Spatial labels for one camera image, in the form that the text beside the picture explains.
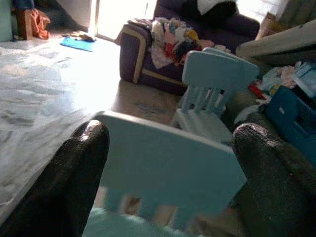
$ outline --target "blue mat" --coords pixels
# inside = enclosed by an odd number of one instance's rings
[[[94,43],[95,42],[87,42],[84,40],[75,40],[71,37],[66,37],[60,44],[63,46],[70,47],[70,48],[76,48],[76,49],[81,49],[81,50],[92,52]]]

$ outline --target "doorway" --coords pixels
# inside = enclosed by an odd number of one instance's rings
[[[133,18],[152,19],[157,0],[98,0],[97,35],[114,41],[123,25]]]

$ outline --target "purple sofa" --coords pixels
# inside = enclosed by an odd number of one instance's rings
[[[220,28],[198,23],[181,16],[185,0],[158,0],[155,17],[180,18],[197,32],[200,39],[212,40],[225,45],[235,53],[236,48],[247,41],[254,40],[259,31],[259,22],[236,13]],[[186,86],[182,84],[182,66],[173,64],[156,69],[148,48],[151,46],[151,32],[146,27],[126,24],[122,29],[120,42],[120,76],[122,79],[155,87],[169,93],[182,95]]]

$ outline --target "blue container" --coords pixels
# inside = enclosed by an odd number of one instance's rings
[[[286,87],[280,87],[266,115],[284,138],[316,167],[316,111]]]
[[[33,0],[13,0],[13,6],[19,10],[35,8]]]

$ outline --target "orange cloth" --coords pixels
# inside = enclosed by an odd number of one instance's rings
[[[40,39],[48,40],[50,38],[50,33],[45,30],[47,24],[50,23],[50,19],[44,12],[37,9],[32,9],[32,29],[33,36]]]

